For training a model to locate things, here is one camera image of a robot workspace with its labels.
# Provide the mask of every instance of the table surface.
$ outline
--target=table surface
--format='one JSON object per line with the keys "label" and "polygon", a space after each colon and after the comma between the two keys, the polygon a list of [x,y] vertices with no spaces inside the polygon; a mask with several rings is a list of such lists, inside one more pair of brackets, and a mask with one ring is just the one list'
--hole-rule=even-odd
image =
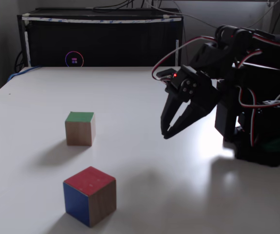
{"label": "table surface", "polygon": [[[0,234],[277,234],[280,167],[234,160],[215,110],[164,140],[165,85],[150,68],[40,68],[0,89]],[[96,113],[92,147],[67,146],[70,111]],[[94,166],[117,211],[89,229],[62,182]]]}

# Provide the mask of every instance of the black box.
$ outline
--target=black box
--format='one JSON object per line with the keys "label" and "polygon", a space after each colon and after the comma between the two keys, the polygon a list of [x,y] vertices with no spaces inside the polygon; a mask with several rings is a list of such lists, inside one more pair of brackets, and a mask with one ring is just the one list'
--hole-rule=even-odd
{"label": "black box", "polygon": [[154,66],[182,45],[183,17],[154,9],[37,8],[18,23],[25,66]]}

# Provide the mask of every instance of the wooden block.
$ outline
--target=wooden block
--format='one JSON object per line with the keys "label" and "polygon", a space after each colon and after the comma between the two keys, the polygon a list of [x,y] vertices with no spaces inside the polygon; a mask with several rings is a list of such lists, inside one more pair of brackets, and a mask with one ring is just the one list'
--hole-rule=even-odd
{"label": "wooden block", "polygon": [[92,146],[95,138],[95,114],[70,112],[65,120],[67,145]]}
{"label": "wooden block", "polygon": [[93,227],[116,210],[116,179],[94,167],[63,183],[66,212]]}

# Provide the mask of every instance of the cable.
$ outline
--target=cable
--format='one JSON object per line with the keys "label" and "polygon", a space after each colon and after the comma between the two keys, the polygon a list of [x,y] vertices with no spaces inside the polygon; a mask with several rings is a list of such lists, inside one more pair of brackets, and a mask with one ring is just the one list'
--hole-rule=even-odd
{"label": "cable", "polygon": [[209,23],[207,23],[207,22],[205,22],[205,21],[203,21],[203,20],[201,20],[201,19],[199,19],[199,18],[197,18],[197,17],[194,17],[194,16],[192,16],[192,15],[187,15],[187,14],[183,14],[183,13],[176,13],[176,12],[171,12],[171,11],[165,11],[165,10],[163,10],[163,9],[159,9],[158,7],[155,7],[155,6],[151,5],[151,4],[148,2],[148,0],[145,0],[145,1],[146,1],[146,4],[147,4],[147,5],[149,5],[150,7],[154,8],[154,9],[156,9],[156,10],[159,10],[159,11],[162,11],[162,12],[166,12],[166,13],[175,14],[175,15],[177,14],[177,15],[182,15],[182,16],[188,16],[188,17],[191,17],[191,18],[193,18],[193,19],[195,19],[195,20],[198,20],[198,21],[200,21],[200,22],[202,22],[202,23],[204,23],[204,24],[206,24],[206,25],[208,25],[208,26],[210,26],[210,27],[212,27],[212,28],[218,28],[218,27],[213,26],[213,25],[211,25],[211,24],[209,24]]}
{"label": "cable", "polygon": [[280,0],[277,0],[277,1],[273,4],[273,6],[271,6],[270,9],[268,9],[268,11],[267,11],[263,16],[260,17],[260,19],[258,19],[258,20],[257,20],[256,22],[254,22],[252,25],[247,26],[247,27],[245,27],[245,28],[250,28],[250,27],[254,26],[255,24],[259,23],[259,21],[260,21],[261,19],[263,19],[264,16],[266,16],[267,13],[269,13],[270,10],[271,10],[277,3],[279,3],[279,2],[280,2]]}
{"label": "cable", "polygon": [[[256,105],[257,104],[257,98],[255,93],[251,90],[248,89],[252,95],[252,99],[253,99],[253,104]],[[254,138],[254,125],[255,125],[255,115],[256,115],[256,109],[252,110],[252,114],[251,114],[251,122],[250,122],[250,144],[251,147],[254,147],[255,144],[255,138]]]}
{"label": "cable", "polygon": [[280,99],[280,94],[277,96],[277,98],[275,98],[275,101]]}
{"label": "cable", "polygon": [[116,10],[118,10],[118,9],[120,9],[120,8],[123,8],[124,6],[128,5],[128,4],[130,3],[129,1],[133,2],[133,1],[135,1],[135,0],[126,0],[126,1],[124,1],[124,2],[122,2],[122,3],[120,3],[120,4],[123,4],[123,3],[127,2],[126,4],[124,4],[124,5],[120,6],[120,7],[117,7],[117,8],[111,9],[111,10],[108,10],[108,11],[104,11],[104,10],[101,10],[101,9],[100,9],[100,11],[98,11],[98,8],[105,8],[105,7],[107,8],[107,7],[111,7],[111,6],[99,6],[99,7],[94,7],[94,8],[93,8],[93,11],[94,11],[94,12],[98,12],[98,13],[108,13],[108,12],[116,11]]}
{"label": "cable", "polygon": [[29,72],[29,71],[31,71],[31,70],[34,70],[34,69],[36,69],[36,68],[39,68],[39,67],[40,67],[40,66],[31,67],[31,68],[29,68],[29,69],[27,69],[27,70],[25,70],[25,71],[23,71],[23,72],[19,72],[19,73],[12,74],[11,76],[9,76],[9,79],[7,80],[7,83],[8,83],[13,77],[19,76],[19,75],[23,75],[23,74],[25,74],[25,73],[27,73],[27,72]]}
{"label": "cable", "polygon": [[253,56],[255,56],[255,55],[260,55],[260,54],[262,54],[262,50],[256,50],[256,51],[254,51],[254,52],[248,54],[248,55],[247,55],[246,57],[244,57],[243,60],[238,64],[237,68],[240,68],[240,67],[243,65],[243,63],[244,63],[247,59],[249,59],[249,58],[251,58],[251,57],[253,57]]}
{"label": "cable", "polygon": [[124,3],[128,2],[128,1],[130,1],[130,0],[125,0],[125,1],[123,1],[121,3],[119,3],[119,4],[111,5],[111,6],[96,6],[96,7],[93,8],[93,10],[98,9],[98,8],[107,8],[107,7],[119,6],[119,5],[124,4]]}
{"label": "cable", "polygon": [[247,104],[244,104],[244,103],[242,103],[242,95],[243,95],[242,88],[240,86],[236,86],[236,87],[240,89],[238,102],[244,108],[259,109],[259,108],[269,108],[269,107],[274,107],[274,106],[280,106],[280,101],[277,101],[274,104],[267,104],[267,105],[247,105]]}
{"label": "cable", "polygon": [[258,36],[258,35],[253,35],[252,38],[257,39],[257,40],[260,40],[260,41],[263,41],[263,42],[268,43],[268,44],[272,44],[272,45],[275,45],[275,46],[279,46],[279,47],[280,47],[280,43],[279,43],[279,42],[275,42],[275,41],[266,39],[266,38],[261,37],[261,36]]}
{"label": "cable", "polygon": [[17,63],[18,63],[18,60],[19,60],[19,57],[20,57],[21,54],[22,54],[22,51],[19,52],[17,58],[15,59],[15,63],[14,63],[14,71],[15,71],[15,73],[17,73]]}
{"label": "cable", "polygon": [[276,28],[276,25],[277,25],[277,22],[278,22],[278,20],[280,19],[280,13],[279,13],[279,15],[277,16],[277,19],[276,19],[276,21],[275,21],[275,23],[274,23],[274,27],[273,27],[273,29],[272,29],[272,34],[274,33],[274,31],[275,31],[275,28]]}
{"label": "cable", "polygon": [[205,40],[209,40],[209,41],[213,41],[213,42],[216,42],[216,40],[212,37],[207,37],[207,36],[200,36],[200,37],[195,37],[187,42],[185,42],[183,45],[181,45],[180,47],[176,48],[175,50],[171,51],[169,54],[167,54],[166,56],[164,56],[152,69],[151,71],[151,75],[154,79],[156,80],[165,80],[165,79],[162,79],[162,78],[157,78],[154,76],[154,72],[156,71],[156,69],[166,60],[168,59],[172,54],[174,54],[176,51],[178,50],[181,50],[183,47],[187,46],[188,44],[194,42],[194,41],[197,41],[197,40],[200,40],[200,39],[205,39]]}

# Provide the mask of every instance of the robotic arm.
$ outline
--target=robotic arm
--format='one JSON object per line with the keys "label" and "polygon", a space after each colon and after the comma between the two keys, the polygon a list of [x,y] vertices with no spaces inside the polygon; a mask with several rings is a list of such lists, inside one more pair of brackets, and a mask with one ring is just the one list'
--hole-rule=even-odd
{"label": "robotic arm", "polygon": [[[259,30],[221,26],[182,66],[157,73],[169,93],[161,115],[168,139],[208,115],[217,106],[215,128],[234,143],[235,157],[280,165],[280,36]],[[217,79],[213,87],[211,79]],[[183,102],[184,113],[170,127]],[[240,127],[235,127],[236,120]]]}

